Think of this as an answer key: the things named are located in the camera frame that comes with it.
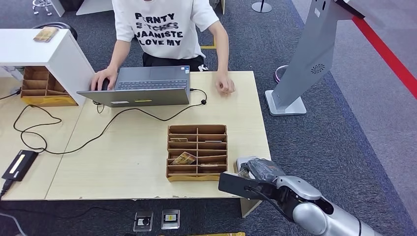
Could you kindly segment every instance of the power adapter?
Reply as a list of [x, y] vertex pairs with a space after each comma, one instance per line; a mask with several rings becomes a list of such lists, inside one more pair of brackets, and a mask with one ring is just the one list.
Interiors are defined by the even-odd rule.
[[38, 153], [35, 151], [20, 150], [1, 177], [5, 179], [6, 182], [0, 192], [0, 199], [10, 189], [13, 182], [23, 180], [23, 177], [25, 177], [37, 156]]

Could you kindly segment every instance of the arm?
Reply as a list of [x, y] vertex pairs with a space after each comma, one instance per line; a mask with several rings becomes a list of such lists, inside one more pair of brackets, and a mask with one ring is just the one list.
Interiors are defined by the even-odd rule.
[[229, 37], [219, 21], [213, 23], [208, 29], [213, 34], [217, 46], [217, 72], [227, 75], [229, 65]]
[[120, 0], [112, 0], [115, 12], [116, 43], [113, 50], [112, 60], [109, 66], [97, 72], [91, 81], [91, 90], [102, 89], [104, 79], [109, 80], [107, 90], [113, 89], [117, 79], [117, 70], [126, 59], [130, 51], [130, 41], [134, 37], [134, 32], [129, 21], [126, 19], [125, 5]]
[[231, 93], [235, 91], [235, 83], [229, 79], [229, 37], [220, 21], [214, 22], [209, 26], [209, 31], [214, 36], [217, 49], [217, 81], [216, 88], [221, 93]]
[[115, 69], [117, 71], [124, 60], [126, 60], [129, 51], [130, 42], [117, 40], [113, 50], [112, 60], [107, 68]]
[[91, 81], [90, 89], [95, 90], [95, 86], [97, 85], [97, 90], [100, 91], [102, 89], [104, 79], [109, 80], [107, 90], [113, 89], [117, 79], [117, 70], [126, 59], [127, 55], [129, 54], [129, 51], [130, 42], [117, 40], [115, 48], [113, 50], [112, 60], [110, 61], [109, 66], [106, 69], [99, 71], [94, 75]]
[[228, 77], [229, 64], [229, 37], [210, 6], [209, 0], [194, 0], [191, 12], [191, 20], [201, 32], [208, 29], [214, 36], [217, 45], [217, 80], [216, 89], [219, 93], [231, 93], [235, 91], [235, 84]]

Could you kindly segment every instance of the person's left hand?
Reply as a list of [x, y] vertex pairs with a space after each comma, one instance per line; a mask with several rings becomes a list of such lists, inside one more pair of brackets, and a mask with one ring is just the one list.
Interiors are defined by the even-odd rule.
[[220, 94], [229, 94], [235, 91], [235, 83], [226, 73], [217, 72], [216, 89]]

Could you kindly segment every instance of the laptop keyboard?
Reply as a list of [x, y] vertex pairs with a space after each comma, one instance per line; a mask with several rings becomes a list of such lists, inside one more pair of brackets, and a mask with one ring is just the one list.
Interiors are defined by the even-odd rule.
[[118, 90], [133, 89], [186, 89], [187, 80], [156, 80], [119, 82]]

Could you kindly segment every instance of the gray kiosk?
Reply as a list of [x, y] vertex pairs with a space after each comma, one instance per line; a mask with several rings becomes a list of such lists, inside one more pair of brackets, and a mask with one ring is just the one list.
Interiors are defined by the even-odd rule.
[[304, 31], [284, 75], [265, 92], [272, 116], [303, 115], [301, 95], [332, 67], [337, 21], [364, 16], [350, 0], [312, 0]]

